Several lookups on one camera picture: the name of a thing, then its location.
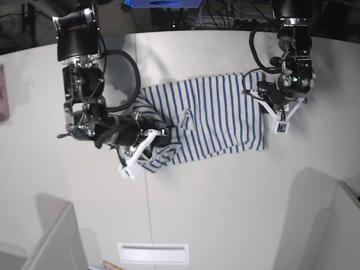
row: cable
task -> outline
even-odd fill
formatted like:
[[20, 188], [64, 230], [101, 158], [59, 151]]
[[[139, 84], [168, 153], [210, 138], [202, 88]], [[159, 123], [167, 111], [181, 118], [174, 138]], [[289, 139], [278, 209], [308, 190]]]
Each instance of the cable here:
[[107, 57], [109, 55], [119, 55], [119, 56], [125, 57], [129, 61], [129, 63], [131, 64], [131, 66], [132, 66], [132, 68], [134, 70], [135, 80], [136, 80], [136, 86], [135, 86], [134, 94], [131, 96], [131, 98], [124, 105], [120, 105], [118, 107], [107, 107], [106, 108], [106, 111], [108, 113], [115, 113], [117, 111], [126, 110], [127, 108], [129, 108], [132, 105], [132, 103], [134, 103], [134, 101], [136, 100], [137, 96], [140, 93], [141, 78], [140, 78], [139, 68], [137, 67], [136, 62], [126, 52], [124, 52], [122, 50], [119, 50], [119, 49], [111, 49], [111, 50], [106, 51], [105, 54], [103, 55], [103, 57]]
[[76, 128], [81, 124], [81, 122], [83, 121], [84, 117], [85, 117], [85, 113], [86, 113], [86, 107], [89, 105], [90, 100], [93, 98], [93, 96], [95, 95], [95, 93], [97, 92], [99, 86], [101, 85], [101, 79], [99, 80], [99, 82], [97, 83], [96, 87], [94, 88], [94, 91], [91, 93], [91, 95], [89, 96], [89, 99], [86, 101], [85, 105], [84, 105], [84, 110], [83, 110], [83, 114], [81, 115], [80, 120], [78, 121], [77, 125], [74, 126], [73, 130], [67, 132], [66, 134], [60, 134], [58, 136], [56, 136], [58, 139], [62, 139], [65, 138], [71, 134], [74, 134], [76, 131]]
[[101, 133], [101, 135], [94, 141], [95, 147], [101, 149], [102, 145], [105, 143], [106, 139], [111, 137], [112, 135], [118, 133], [121, 130], [120, 125], [113, 125], [107, 131]]
[[10, 16], [21, 16], [21, 13], [8, 13], [5, 15], [0, 16], [0, 19], [5, 18], [5, 17], [10, 17]]
[[351, 7], [353, 9], [355, 9], [356, 11], [360, 12], [360, 9], [358, 9], [356, 6], [354, 6], [353, 4], [350, 4], [350, 3], [346, 2], [346, 1], [343, 1], [343, 0], [326, 0], [326, 1], [342, 4], [342, 5]]
[[[260, 14], [258, 13], [252, 13], [252, 12], [245, 12], [243, 10], [241, 10], [240, 8], [238, 8], [237, 6], [235, 6], [234, 4], [231, 4], [231, 6], [238, 12], [242, 13], [242, 14], [245, 14], [245, 15], [251, 15], [251, 16], [261, 16]], [[271, 15], [265, 15], [265, 17], [268, 17], [269, 19], [273, 19], [273, 16]]]
[[270, 19], [268, 17], [265, 16], [264, 13], [261, 12], [260, 9], [258, 9], [258, 7], [253, 3], [253, 2], [250, 2], [250, 4], [254, 7], [254, 9], [256, 9], [256, 11], [264, 17], [265, 20], [267, 20], [269, 23], [270, 23]]
[[197, 15], [199, 17], [199, 22], [201, 26], [205, 26], [203, 24], [203, 10], [204, 10], [205, 1], [201, 3], [201, 6], [199, 8], [199, 14]]
[[250, 33], [250, 37], [249, 37], [249, 44], [250, 44], [250, 49], [251, 49], [251, 53], [253, 54], [253, 57], [254, 57], [254, 60], [256, 62], [256, 64], [263, 70], [265, 71], [266, 73], [269, 73], [269, 74], [278, 74], [278, 73], [281, 73], [281, 69], [270, 69], [268, 67], [265, 67], [260, 59], [259, 59], [259, 56], [258, 56], [258, 53], [255, 49], [255, 45], [254, 45], [254, 38], [255, 38], [255, 34], [257, 33], [257, 31], [259, 31], [260, 29], [262, 29], [264, 26], [271, 26], [271, 24], [275, 23], [275, 21], [271, 22], [271, 23], [268, 23], [268, 22], [265, 22], [265, 23], [262, 23], [262, 24], [259, 24], [257, 25], [256, 27], [254, 27]]
[[[247, 72], [247, 73], [242, 77], [241, 84], [242, 84], [242, 87], [243, 87], [243, 89], [244, 89], [245, 92], [246, 92], [246, 91], [250, 91], [250, 90], [246, 89], [246, 87], [245, 87], [245, 78], [246, 78], [250, 73], [255, 72], [255, 71], [258, 71], [258, 70], [261, 70], [261, 68], [258, 67], [258, 68], [256, 68], [256, 69], [250, 70], [249, 72]], [[256, 100], [259, 100], [259, 101], [264, 101], [264, 102], [266, 102], [266, 103], [271, 103], [271, 104], [277, 105], [277, 104], [275, 104], [274, 102], [272, 102], [271, 100], [266, 101], [266, 100], [264, 100], [264, 99], [262, 99], [262, 98], [254, 97], [251, 93], [245, 93], [245, 95], [249, 95], [249, 96], [251, 96], [252, 98], [254, 98], [254, 99], [256, 99]], [[282, 106], [282, 105], [277, 105], [277, 106], [279, 106], [279, 107], [281, 108], [281, 110], [282, 110], [282, 113], [285, 114], [285, 108], [284, 108], [284, 106]]]
[[215, 23], [215, 25], [216, 25], [220, 30], [223, 30], [223, 29], [216, 23], [216, 21], [214, 20], [214, 17], [213, 17], [213, 15], [212, 15], [212, 13], [211, 13], [211, 8], [210, 8], [209, 0], [206, 0], [206, 4], [207, 4], [207, 6], [208, 6], [207, 12], [208, 12], [208, 14], [210, 15], [211, 19], [213, 20], [213, 22]]
[[223, 20], [223, 25], [224, 25], [224, 27], [226, 28], [225, 19], [224, 19], [223, 15], [221, 14], [221, 12], [220, 12], [220, 11], [216, 11], [215, 13]]
[[242, 21], [242, 1], [240, 2], [240, 17], [241, 17], [241, 21]]
[[[102, 37], [102, 34], [100, 34], [100, 40], [101, 40], [101, 43], [103, 46], [103, 51], [102, 51], [101, 55], [104, 55], [105, 52], [107, 51], [107, 48], [106, 48], [104, 38]], [[105, 72], [106, 72], [106, 65], [107, 65], [107, 56], [105, 56], [105, 62], [104, 62], [103, 71], [102, 71], [104, 78], [105, 78]]]
[[9, 36], [9, 35], [0, 35], [0, 38], [7, 38], [11, 40], [11, 42], [15, 45], [17, 49], [22, 49], [22, 47], [16, 42], [15, 38]]
[[134, 17], [134, 14], [133, 14], [133, 9], [130, 10], [130, 15], [131, 15], [131, 18], [132, 18], [133, 23], [135, 25], [136, 32], [138, 32], [138, 33], [143, 32], [142, 29], [141, 29], [141, 26], [135, 20], [135, 17]]
[[125, 159], [121, 156], [120, 151], [119, 151], [119, 148], [116, 147], [115, 149], [116, 149], [116, 151], [117, 151], [117, 153], [118, 153], [118, 157], [119, 157], [120, 163], [122, 164], [123, 167], [126, 167], [126, 166], [127, 166], [126, 161], [125, 161]]
[[251, 3], [254, 3], [254, 4], [265, 4], [267, 2], [270, 2], [270, 0], [260, 0], [260, 1], [255, 1], [255, 0], [249, 0], [249, 1], [246, 1], [246, 0], [235, 0], [233, 2], [237, 2], [237, 1], [241, 1], [241, 2], [244, 2], [244, 3], [247, 3], [247, 4], [251, 4]]
[[227, 16], [227, 24], [228, 24], [228, 26], [230, 28], [229, 13], [228, 13], [227, 6], [226, 6], [225, 2], [224, 2], [224, 7], [225, 7], [226, 16]]
[[50, 18], [49, 16], [47, 16], [45, 13], [41, 12], [41, 11], [38, 11], [37, 12], [37, 15], [41, 15], [43, 16], [44, 18], [47, 18], [48, 20], [52, 21], [52, 18]]

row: metal bracket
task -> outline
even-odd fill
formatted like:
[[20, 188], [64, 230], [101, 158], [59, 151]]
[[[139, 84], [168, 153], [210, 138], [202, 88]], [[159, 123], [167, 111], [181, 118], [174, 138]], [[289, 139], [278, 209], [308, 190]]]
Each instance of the metal bracket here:
[[119, 172], [122, 174], [124, 178], [131, 177], [131, 179], [135, 179], [140, 172], [142, 172], [143, 168], [137, 162], [140, 158], [141, 154], [144, 150], [153, 142], [156, 136], [160, 136], [161, 131], [155, 129], [149, 129], [147, 131], [147, 137], [144, 139], [136, 148], [135, 152], [131, 156], [130, 159], [126, 159], [126, 167], [120, 165]]
[[[256, 98], [261, 99], [261, 97], [258, 95], [258, 91], [255, 89], [252, 89], [250, 91], [250, 95]], [[260, 103], [269, 113], [269, 115], [271, 116], [271, 118], [273, 119], [272, 125], [271, 125], [271, 129], [273, 130], [273, 132], [276, 133], [285, 133], [287, 134], [287, 132], [289, 131], [289, 127], [290, 127], [290, 118], [294, 115], [294, 113], [298, 110], [298, 108], [300, 107], [300, 105], [302, 103], [304, 103], [305, 98], [303, 97], [298, 97], [298, 103], [295, 105], [295, 107], [289, 112], [289, 114], [287, 115], [287, 117], [285, 118], [285, 120], [281, 119], [281, 115], [277, 115], [272, 108], [269, 106], [269, 104], [267, 104], [266, 101], [262, 101], [262, 100], [257, 100], [254, 99], [255, 101], [257, 101], [258, 103]]]

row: white panel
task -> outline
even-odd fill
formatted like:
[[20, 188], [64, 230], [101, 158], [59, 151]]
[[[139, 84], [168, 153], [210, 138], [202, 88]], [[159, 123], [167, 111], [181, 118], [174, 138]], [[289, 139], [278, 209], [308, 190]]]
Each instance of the white panel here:
[[118, 244], [122, 263], [188, 264], [188, 245]]
[[334, 218], [323, 238], [313, 270], [360, 268], [360, 203], [343, 184], [334, 197]]
[[71, 203], [60, 212], [22, 270], [86, 270], [83, 245]]

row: blue device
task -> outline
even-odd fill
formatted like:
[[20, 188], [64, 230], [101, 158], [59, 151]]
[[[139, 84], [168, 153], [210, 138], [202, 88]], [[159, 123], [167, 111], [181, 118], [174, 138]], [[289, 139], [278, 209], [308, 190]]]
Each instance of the blue device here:
[[141, 7], [187, 7], [198, 8], [203, 0], [177, 0], [177, 1], [153, 1], [153, 0], [126, 0], [125, 3], [134, 8]]

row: wires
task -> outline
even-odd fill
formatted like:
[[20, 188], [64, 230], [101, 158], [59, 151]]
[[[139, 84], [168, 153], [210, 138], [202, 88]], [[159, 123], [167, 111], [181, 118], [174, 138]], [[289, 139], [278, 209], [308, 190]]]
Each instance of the wires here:
[[41, 15], [41, 16], [43, 16], [44, 18], [47, 18], [48, 20], [52, 21], [52, 18], [49, 17], [49, 16], [47, 16], [47, 15], [46, 15], [44, 12], [42, 12], [42, 11], [38, 11], [38, 12], [37, 12], [37, 15]]
[[225, 19], [224, 19], [223, 15], [221, 14], [220, 11], [216, 11], [215, 13], [223, 20], [223, 25], [224, 25], [224, 29], [225, 29], [226, 28], [226, 23], [225, 23]]
[[338, 3], [338, 4], [341, 4], [341, 5], [345, 5], [345, 6], [348, 6], [348, 7], [351, 7], [353, 9], [355, 9], [356, 11], [360, 12], [360, 9], [358, 9], [356, 6], [354, 6], [353, 4], [351, 3], [348, 3], [344, 0], [326, 0], [328, 2], [334, 2], [334, 3]]
[[259, 59], [259, 56], [258, 56], [258, 53], [255, 49], [255, 45], [254, 45], [254, 38], [255, 38], [255, 34], [257, 33], [257, 31], [259, 31], [260, 29], [262, 29], [263, 27], [265, 26], [271, 26], [272, 24], [274, 24], [276, 21], [273, 21], [273, 22], [265, 22], [265, 23], [262, 23], [262, 24], [259, 24], [257, 25], [256, 27], [254, 27], [250, 33], [250, 37], [249, 37], [249, 44], [250, 44], [250, 50], [251, 50], [251, 53], [253, 54], [253, 57], [254, 57], [254, 60], [255, 62], [258, 64], [258, 66], [263, 70], [265, 71], [266, 73], [270, 73], [270, 74], [278, 74], [278, 73], [281, 73], [281, 68], [278, 68], [278, 69], [271, 69], [271, 68], [268, 68], [268, 67], [265, 67], [260, 59]]
[[85, 117], [86, 108], [87, 108], [87, 106], [89, 105], [90, 100], [93, 98], [93, 96], [94, 96], [95, 93], [97, 92], [97, 90], [98, 90], [99, 86], [101, 85], [102, 81], [103, 81], [103, 78], [99, 80], [99, 82], [97, 83], [96, 87], [94, 88], [94, 91], [91, 93], [91, 95], [89, 96], [89, 99], [86, 101], [86, 103], [85, 103], [85, 105], [84, 105], [84, 107], [83, 107], [83, 113], [82, 113], [81, 118], [80, 118], [80, 120], [78, 121], [77, 125], [74, 126], [74, 128], [73, 128], [71, 131], [67, 132], [66, 134], [60, 134], [60, 135], [56, 136], [58, 139], [65, 138], [65, 137], [67, 137], [67, 136], [75, 133], [77, 127], [81, 124], [81, 122], [83, 121], [83, 119], [84, 119], [84, 117]]
[[227, 10], [227, 6], [226, 4], [224, 3], [224, 7], [225, 7], [225, 12], [226, 12], [226, 17], [227, 17], [227, 24], [230, 28], [230, 19], [229, 19], [229, 11]]
[[133, 23], [135, 25], [136, 32], [138, 32], [138, 33], [143, 32], [141, 26], [136, 22], [136, 19], [135, 19], [135, 16], [133, 14], [133, 9], [132, 8], [130, 9], [130, 15], [131, 15], [131, 19], [133, 20]]
[[204, 6], [205, 6], [205, 1], [203, 1], [200, 5], [200, 8], [199, 8], [199, 14], [197, 15], [198, 18], [199, 18], [199, 22], [200, 22], [200, 25], [201, 26], [205, 26], [203, 24], [203, 10], [204, 10]]
[[235, 6], [234, 4], [232, 4], [231, 6], [232, 6], [236, 11], [238, 11], [238, 12], [240, 12], [240, 13], [242, 13], [242, 14], [245, 14], [245, 15], [250, 15], [250, 16], [265, 16], [265, 17], [267, 18], [267, 20], [273, 18], [273, 16], [271, 16], [271, 15], [266, 15], [266, 14], [260, 15], [260, 14], [258, 14], [258, 13], [245, 12], [245, 11], [243, 11], [242, 9], [238, 8], [237, 6]]
[[[103, 51], [102, 51], [101, 55], [105, 55], [106, 51], [107, 51], [107, 48], [106, 48], [106, 44], [105, 44], [104, 38], [102, 37], [101, 33], [100, 33], [100, 40], [101, 40], [101, 43], [102, 43], [102, 46], [103, 46]], [[105, 79], [106, 65], [107, 65], [107, 56], [105, 56], [105, 62], [104, 62], [104, 65], [103, 65], [103, 70], [102, 70], [104, 79]]]
[[16, 42], [15, 38], [9, 36], [9, 35], [0, 35], [0, 38], [6, 38], [6, 39], [9, 39], [17, 49], [22, 49], [22, 47]]
[[122, 164], [123, 167], [126, 167], [126, 166], [127, 166], [126, 161], [125, 161], [125, 159], [121, 156], [119, 147], [116, 147], [115, 149], [116, 149], [116, 151], [117, 151], [117, 153], [118, 153], [118, 157], [119, 157], [120, 163]]
[[254, 98], [254, 99], [256, 99], [256, 100], [259, 100], [259, 101], [264, 101], [264, 102], [266, 102], [266, 103], [271, 103], [271, 104], [274, 104], [274, 105], [276, 105], [276, 106], [279, 106], [279, 107], [281, 108], [281, 110], [282, 110], [282, 113], [284, 114], [284, 113], [285, 113], [285, 108], [284, 108], [284, 106], [282, 106], [282, 105], [277, 105], [277, 104], [275, 104], [274, 102], [272, 102], [271, 100], [264, 100], [264, 99], [259, 98], [259, 97], [254, 97], [252, 94], [247, 93], [247, 92], [250, 92], [250, 90], [246, 89], [246, 87], [245, 87], [245, 78], [246, 78], [249, 74], [251, 74], [251, 73], [253, 73], [253, 72], [255, 72], [255, 71], [258, 71], [258, 70], [261, 70], [261, 68], [258, 67], [258, 68], [256, 68], [256, 69], [250, 70], [249, 72], [247, 72], [247, 73], [242, 77], [241, 84], [242, 84], [242, 87], [243, 87], [243, 89], [244, 89], [245, 95], [249, 95], [249, 96], [251, 96], [252, 98]]
[[5, 18], [5, 17], [11, 17], [11, 16], [21, 16], [21, 13], [8, 13], [5, 15], [0, 16], [0, 19]]
[[256, 11], [264, 17], [265, 20], [267, 20], [270, 23], [270, 19], [268, 17], [265, 16], [264, 13], [261, 12], [260, 9], [258, 9], [258, 7], [251, 1], [250, 4], [254, 7], [254, 9], [256, 9]]

